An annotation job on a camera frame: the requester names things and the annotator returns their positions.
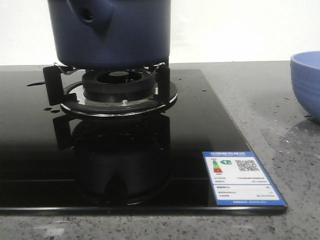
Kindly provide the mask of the light blue ribbed bowl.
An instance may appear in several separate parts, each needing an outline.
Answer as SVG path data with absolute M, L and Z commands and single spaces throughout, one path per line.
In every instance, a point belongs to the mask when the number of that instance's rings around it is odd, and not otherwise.
M 290 58 L 290 75 L 294 95 L 301 107 L 320 119 L 320 52 L 296 53 Z

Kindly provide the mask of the dark blue cooking pot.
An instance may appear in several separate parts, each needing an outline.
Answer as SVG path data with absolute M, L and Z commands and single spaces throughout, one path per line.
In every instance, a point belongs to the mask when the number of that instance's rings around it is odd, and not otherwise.
M 50 0 L 48 9 L 64 65 L 133 69 L 169 58 L 169 0 Z

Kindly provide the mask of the black pot support grate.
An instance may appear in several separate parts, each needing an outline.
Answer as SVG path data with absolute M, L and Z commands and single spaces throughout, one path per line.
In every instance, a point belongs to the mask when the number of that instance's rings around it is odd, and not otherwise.
M 49 104 L 51 106 L 60 105 L 63 111 L 84 118 L 124 118 L 147 115 L 158 111 L 164 112 L 171 108 L 178 98 L 177 87 L 170 80 L 170 68 L 164 62 L 151 67 L 135 69 L 87 69 L 85 73 L 90 71 L 135 71 L 147 73 L 155 78 L 155 91 L 148 97 L 134 101 L 126 99 L 121 102 L 90 100 L 84 95 L 82 78 L 78 82 L 63 86 L 62 75 L 71 75 L 76 72 L 76 68 L 55 64 L 43 69 Z

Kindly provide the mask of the black glass gas cooktop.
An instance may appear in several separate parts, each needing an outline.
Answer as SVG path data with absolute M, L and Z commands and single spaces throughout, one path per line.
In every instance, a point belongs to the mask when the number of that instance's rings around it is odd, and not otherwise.
M 198 69 L 175 69 L 177 103 L 127 120 L 50 106 L 41 70 L 0 73 L 2 215 L 276 215 L 215 200 L 203 152 L 253 152 Z

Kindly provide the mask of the black round gas burner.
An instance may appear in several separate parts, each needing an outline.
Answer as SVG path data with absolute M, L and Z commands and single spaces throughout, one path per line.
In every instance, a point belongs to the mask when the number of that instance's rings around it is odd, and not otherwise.
M 92 70 L 82 76 L 84 96 L 98 102 L 136 101 L 155 92 L 155 77 L 136 71 Z

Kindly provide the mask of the blue white energy label sticker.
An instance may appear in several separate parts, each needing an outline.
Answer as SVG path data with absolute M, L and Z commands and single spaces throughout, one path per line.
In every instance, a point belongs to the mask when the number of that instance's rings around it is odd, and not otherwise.
M 202 155 L 217 205 L 286 205 L 252 151 L 204 151 Z

